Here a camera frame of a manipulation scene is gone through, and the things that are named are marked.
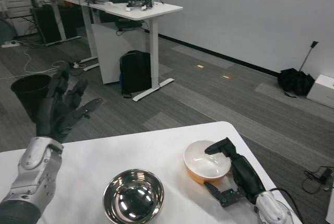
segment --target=metal bowl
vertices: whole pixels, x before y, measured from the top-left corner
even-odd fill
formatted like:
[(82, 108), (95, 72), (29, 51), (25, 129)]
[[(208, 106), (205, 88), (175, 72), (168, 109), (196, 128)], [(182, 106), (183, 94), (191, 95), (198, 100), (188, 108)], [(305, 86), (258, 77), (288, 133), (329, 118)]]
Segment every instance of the metal bowl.
[(140, 224), (161, 211), (164, 190), (153, 173), (131, 169), (120, 173), (106, 187), (103, 206), (107, 217), (116, 224)]

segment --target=black baseboard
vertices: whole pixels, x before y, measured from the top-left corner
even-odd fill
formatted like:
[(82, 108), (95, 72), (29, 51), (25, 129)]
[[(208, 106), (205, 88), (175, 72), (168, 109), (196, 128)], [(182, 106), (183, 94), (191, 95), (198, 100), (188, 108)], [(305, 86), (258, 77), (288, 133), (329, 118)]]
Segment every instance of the black baseboard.
[(204, 53), (208, 53), (208, 54), (214, 55), (214, 56), (219, 57), (219, 58), (223, 58), (224, 60), (231, 61), (233, 63), (237, 63), (239, 65), (243, 65), (243, 66), (252, 68), (254, 70), (260, 71), (260, 72), (265, 73), (265, 74), (269, 74), (269, 75), (272, 75), (272, 76), (275, 76), (275, 77), (277, 77), (279, 75), (279, 73), (274, 72), (272, 70), (269, 70), (269, 69), (266, 69), (266, 68), (263, 68), (263, 67), (260, 67), (260, 66), (256, 66), (256, 65), (250, 64), (248, 62), (241, 61), (241, 60), (238, 60), (236, 58), (232, 58), (232, 57), (226, 56), (224, 54), (217, 53), (217, 52), (205, 49), (205, 48), (201, 48), (199, 46), (196, 46), (196, 45), (184, 42), (182, 40), (177, 40), (177, 39), (174, 39), (174, 38), (168, 37), (166, 35), (162, 35), (162, 34), (159, 34), (159, 37), (161, 37), (163, 39), (166, 39), (166, 40), (170, 40), (170, 41), (176, 42), (176, 43), (181, 44), (181, 45), (185, 45), (185, 46), (187, 46), (189, 48), (193, 48), (193, 49), (199, 50), (199, 51), (204, 52)]

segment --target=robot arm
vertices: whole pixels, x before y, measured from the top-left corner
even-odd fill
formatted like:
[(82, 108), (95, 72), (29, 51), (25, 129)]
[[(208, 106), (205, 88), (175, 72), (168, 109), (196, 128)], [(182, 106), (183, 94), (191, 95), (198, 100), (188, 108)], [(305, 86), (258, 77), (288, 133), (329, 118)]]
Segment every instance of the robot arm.
[(18, 164), (18, 176), (0, 204), (0, 223), (36, 223), (52, 200), (63, 145), (33, 138)]
[(205, 182), (205, 187), (219, 200), (222, 207), (228, 207), (246, 197), (253, 205), (256, 205), (259, 218), (263, 224), (293, 224), (293, 216), (283, 203), (277, 201), (271, 191), (266, 191), (262, 181), (248, 160), (236, 153), (235, 146), (226, 138), (205, 150), (208, 155), (224, 153), (230, 157), (232, 162), (233, 178), (238, 186), (237, 191), (233, 189), (219, 192), (212, 184)]
[(71, 128), (89, 118), (102, 102), (94, 99), (76, 110), (87, 81), (67, 90), (69, 65), (64, 64), (52, 77), (46, 98), (40, 105), (36, 132), (18, 163), (18, 176), (0, 203), (0, 223), (35, 224), (52, 200), (56, 177), (62, 164), (65, 138)]

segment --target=folded umbrella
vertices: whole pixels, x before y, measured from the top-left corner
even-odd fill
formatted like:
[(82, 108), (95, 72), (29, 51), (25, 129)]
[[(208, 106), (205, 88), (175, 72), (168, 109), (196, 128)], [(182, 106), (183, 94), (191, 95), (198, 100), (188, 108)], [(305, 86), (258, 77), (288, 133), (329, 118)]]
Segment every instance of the folded umbrella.
[(296, 95), (307, 95), (312, 85), (314, 83), (314, 78), (308, 74), (306, 75), (302, 68), (309, 57), (312, 49), (318, 44), (319, 42), (313, 41), (311, 48), (304, 59), (303, 64), (297, 71), (295, 68), (290, 68), (286, 70), (282, 70), (281, 73), (278, 75), (278, 84), (284, 90), (284, 94), (286, 96), (296, 98), (295, 96), (289, 95), (287, 92), (294, 92)]

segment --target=white bowl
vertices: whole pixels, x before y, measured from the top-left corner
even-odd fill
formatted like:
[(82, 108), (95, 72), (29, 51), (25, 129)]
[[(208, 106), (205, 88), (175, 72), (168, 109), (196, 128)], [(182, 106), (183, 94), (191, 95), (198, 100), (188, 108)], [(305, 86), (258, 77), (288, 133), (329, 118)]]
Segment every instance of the white bowl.
[(214, 142), (199, 140), (191, 143), (183, 154), (186, 169), (193, 180), (204, 183), (223, 178), (231, 168), (230, 158), (223, 153), (207, 155), (205, 149)]

